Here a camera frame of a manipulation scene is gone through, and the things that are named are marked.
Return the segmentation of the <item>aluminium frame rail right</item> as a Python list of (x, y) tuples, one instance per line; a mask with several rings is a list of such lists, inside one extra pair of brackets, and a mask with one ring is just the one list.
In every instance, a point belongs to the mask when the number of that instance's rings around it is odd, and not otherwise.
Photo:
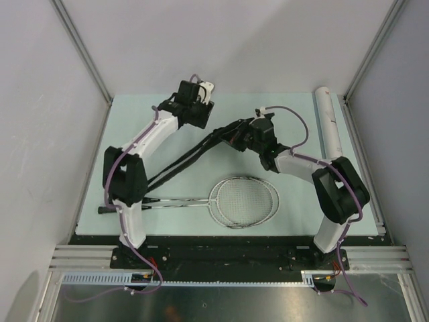
[(397, 295), (405, 302), (407, 316), (411, 321), (427, 321), (428, 306), (424, 300), (408, 249), (405, 246), (395, 245), (391, 229), (387, 225), (375, 188), (369, 159), (351, 111), (351, 103), (345, 95), (339, 95), (338, 100), (359, 168), (372, 197), (371, 210), (375, 216), (377, 236), (387, 239), (387, 241), (377, 241), (375, 245), (371, 246), (345, 247), (351, 257), (351, 276), (376, 275), (378, 282), (386, 288), (389, 276), (394, 275), (400, 288)]

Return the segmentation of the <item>black Crossway racket bag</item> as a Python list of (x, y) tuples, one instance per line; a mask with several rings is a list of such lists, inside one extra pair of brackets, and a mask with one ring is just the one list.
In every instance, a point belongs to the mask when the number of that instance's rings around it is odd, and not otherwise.
[(181, 155), (177, 160), (166, 166), (158, 174), (148, 180), (146, 194), (160, 188), (169, 180), (192, 166), (204, 153), (217, 146), (223, 141), (223, 137), (232, 131), (235, 131), (240, 126), (251, 121), (250, 118), (239, 119), (230, 124), (214, 129), (205, 138), (198, 142), (193, 148)]

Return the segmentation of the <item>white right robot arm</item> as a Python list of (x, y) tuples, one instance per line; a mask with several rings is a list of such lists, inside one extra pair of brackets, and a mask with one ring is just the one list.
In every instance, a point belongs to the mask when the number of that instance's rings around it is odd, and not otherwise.
[(314, 185), (324, 217), (310, 244), (309, 261), (313, 267), (325, 269), (351, 224), (362, 220), (363, 207), (370, 201), (369, 191), (348, 158), (318, 160), (279, 143), (272, 116), (239, 120), (221, 140), (237, 151), (257, 153), (266, 171), (288, 174)]

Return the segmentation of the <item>white shuttlecock tube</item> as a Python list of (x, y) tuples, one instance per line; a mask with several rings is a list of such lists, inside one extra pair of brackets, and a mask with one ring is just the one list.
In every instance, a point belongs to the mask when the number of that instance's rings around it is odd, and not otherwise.
[(314, 94), (326, 157), (339, 158), (343, 155), (343, 149), (330, 90), (327, 87), (319, 87)]

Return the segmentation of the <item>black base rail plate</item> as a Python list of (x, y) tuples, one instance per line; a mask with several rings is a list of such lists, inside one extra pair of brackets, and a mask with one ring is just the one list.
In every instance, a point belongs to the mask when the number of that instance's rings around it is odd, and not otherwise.
[(309, 261), (308, 236), (226, 237), (150, 236), (133, 253), (117, 236), (73, 235), (72, 246), (111, 246), (108, 257), (112, 269), (149, 270), (156, 266), (162, 276), (214, 278), (227, 281), (291, 280), (302, 270), (330, 271), (336, 265), (349, 269), (346, 246), (371, 246), (386, 238), (346, 237), (339, 252), (321, 266)]

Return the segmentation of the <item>left aluminium frame post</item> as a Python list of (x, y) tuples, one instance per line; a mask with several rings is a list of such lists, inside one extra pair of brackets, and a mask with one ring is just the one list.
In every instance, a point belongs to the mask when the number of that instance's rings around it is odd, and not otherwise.
[(80, 56), (84, 67), (94, 81), (99, 93), (103, 97), (105, 103), (110, 107), (113, 101), (113, 97), (110, 94), (92, 56), (90, 55), (90, 52), (88, 51), (88, 48), (84, 43), (84, 40), (80, 32), (78, 31), (78, 28), (71, 14), (66, 8), (64, 2), (61, 0), (50, 0), (50, 4), (53, 7), (56, 15), (58, 16), (68, 37), (70, 38), (72, 45)]

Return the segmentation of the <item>aluminium frame post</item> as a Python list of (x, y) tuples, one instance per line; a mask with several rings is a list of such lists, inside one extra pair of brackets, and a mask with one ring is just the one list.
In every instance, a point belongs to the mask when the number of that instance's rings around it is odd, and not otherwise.
[(64, 2), (61, 0), (50, 0), (50, 4), (53, 7), (56, 15), (58, 16), (68, 37), (70, 38), (72, 45), (80, 56), (84, 67), (94, 81), (99, 93), (103, 97), (105, 103), (110, 107), (113, 101), (113, 97), (110, 94), (92, 56), (90, 55), (90, 52), (88, 51), (88, 48), (84, 43), (84, 40), (80, 32), (78, 31), (78, 28), (71, 14), (66, 8)]
[(407, 0), (395, 0), (392, 2), (385, 18), (383, 19), (374, 39), (372, 40), (365, 56), (360, 63), (350, 85), (347, 87), (343, 99), (348, 103), (356, 93), (359, 85), (364, 80), (366, 74), (369, 72), (371, 65), (375, 62), (379, 52), (381, 51), (384, 43), (392, 33), (397, 21), (401, 17), (404, 9), (406, 8), (409, 1)]

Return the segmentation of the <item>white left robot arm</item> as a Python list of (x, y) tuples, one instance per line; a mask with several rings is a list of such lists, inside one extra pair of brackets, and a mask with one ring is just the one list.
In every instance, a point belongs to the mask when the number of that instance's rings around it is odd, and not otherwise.
[(108, 147), (103, 160), (105, 206), (116, 212), (120, 222), (120, 242), (127, 246), (125, 261), (134, 268), (147, 263), (148, 252), (140, 247), (146, 232), (141, 206), (148, 190), (145, 162), (159, 146), (183, 125), (204, 129), (214, 103), (215, 84), (200, 78), (180, 82), (178, 90), (153, 106), (151, 121), (128, 143)]

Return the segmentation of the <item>right aluminium frame post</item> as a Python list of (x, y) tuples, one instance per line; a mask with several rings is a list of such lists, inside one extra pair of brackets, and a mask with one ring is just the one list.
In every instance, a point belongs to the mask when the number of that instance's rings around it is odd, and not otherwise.
[(366, 74), (369, 72), (371, 65), (375, 62), (379, 52), (381, 51), (384, 43), (392, 33), (397, 21), (401, 17), (404, 9), (406, 8), (409, 1), (407, 0), (395, 0), (392, 2), (385, 18), (383, 19), (374, 39), (372, 40), (365, 56), (360, 63), (350, 85), (347, 87), (343, 99), (348, 103), (356, 93), (359, 85), (364, 80)]

